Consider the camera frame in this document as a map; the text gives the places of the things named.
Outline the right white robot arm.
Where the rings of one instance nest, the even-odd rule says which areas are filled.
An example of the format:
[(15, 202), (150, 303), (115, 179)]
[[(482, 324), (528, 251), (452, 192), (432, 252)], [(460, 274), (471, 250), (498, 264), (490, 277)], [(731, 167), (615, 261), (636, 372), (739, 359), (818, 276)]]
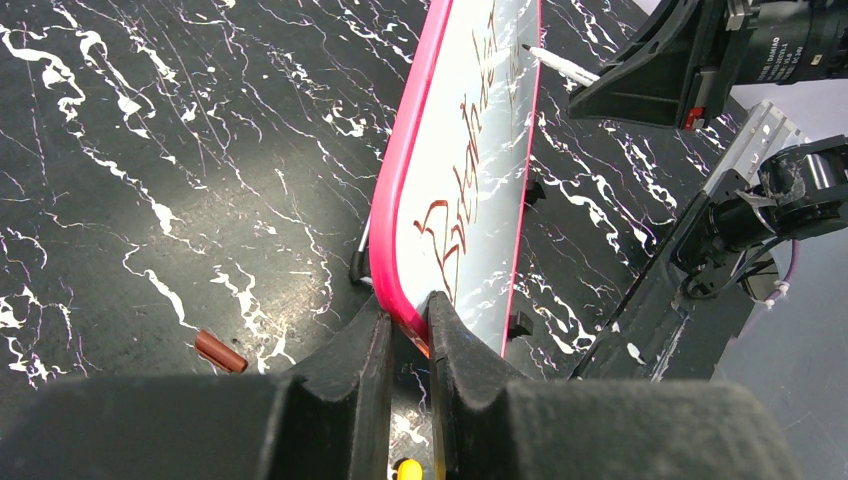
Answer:
[[(574, 119), (695, 130), (724, 110), (737, 85), (842, 79), (843, 1), (663, 1), (588, 87), (570, 97)], [(770, 238), (803, 240), (847, 224), (847, 139), (786, 148), (756, 165), (746, 197), (711, 205), (678, 244), (695, 272)]]

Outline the pink framed whiteboard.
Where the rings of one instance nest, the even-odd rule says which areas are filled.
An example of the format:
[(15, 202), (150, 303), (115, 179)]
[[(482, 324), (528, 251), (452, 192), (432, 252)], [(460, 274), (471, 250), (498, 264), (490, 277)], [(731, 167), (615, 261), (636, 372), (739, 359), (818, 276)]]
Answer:
[(508, 344), (541, 67), (537, 1), (434, 1), (370, 212), (380, 306), (422, 350), (443, 293), (497, 354)]

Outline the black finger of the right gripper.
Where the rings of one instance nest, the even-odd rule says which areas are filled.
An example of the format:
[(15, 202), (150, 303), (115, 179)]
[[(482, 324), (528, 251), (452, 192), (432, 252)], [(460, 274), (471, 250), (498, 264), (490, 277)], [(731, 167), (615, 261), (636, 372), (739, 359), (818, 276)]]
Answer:
[(573, 119), (691, 130), (720, 114), (729, 93), (724, 1), (661, 1), (599, 79), (570, 94)]

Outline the white marker pen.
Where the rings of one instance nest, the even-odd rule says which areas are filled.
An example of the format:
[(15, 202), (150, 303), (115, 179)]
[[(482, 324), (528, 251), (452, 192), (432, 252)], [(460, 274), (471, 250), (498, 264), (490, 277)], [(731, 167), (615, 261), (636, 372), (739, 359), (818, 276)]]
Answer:
[(594, 74), (574, 62), (550, 52), (549, 50), (527, 44), (522, 44), (521, 47), (538, 59), (542, 64), (556, 70), (565, 77), (577, 82), (579, 85), (589, 87), (600, 79), (599, 75)]

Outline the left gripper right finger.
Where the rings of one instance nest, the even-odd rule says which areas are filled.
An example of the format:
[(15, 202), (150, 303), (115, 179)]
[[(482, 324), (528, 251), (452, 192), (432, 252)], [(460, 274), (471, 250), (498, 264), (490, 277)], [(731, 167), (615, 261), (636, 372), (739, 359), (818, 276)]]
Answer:
[(541, 381), (475, 336), (442, 292), (425, 307), (439, 479), (798, 479), (745, 389), (705, 381)]

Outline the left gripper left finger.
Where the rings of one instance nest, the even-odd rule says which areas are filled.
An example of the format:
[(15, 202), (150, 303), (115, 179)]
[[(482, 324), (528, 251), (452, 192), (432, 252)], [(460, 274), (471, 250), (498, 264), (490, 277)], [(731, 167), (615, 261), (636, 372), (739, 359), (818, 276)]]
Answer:
[(392, 324), (375, 299), (280, 374), (105, 377), (37, 394), (5, 479), (382, 479)]

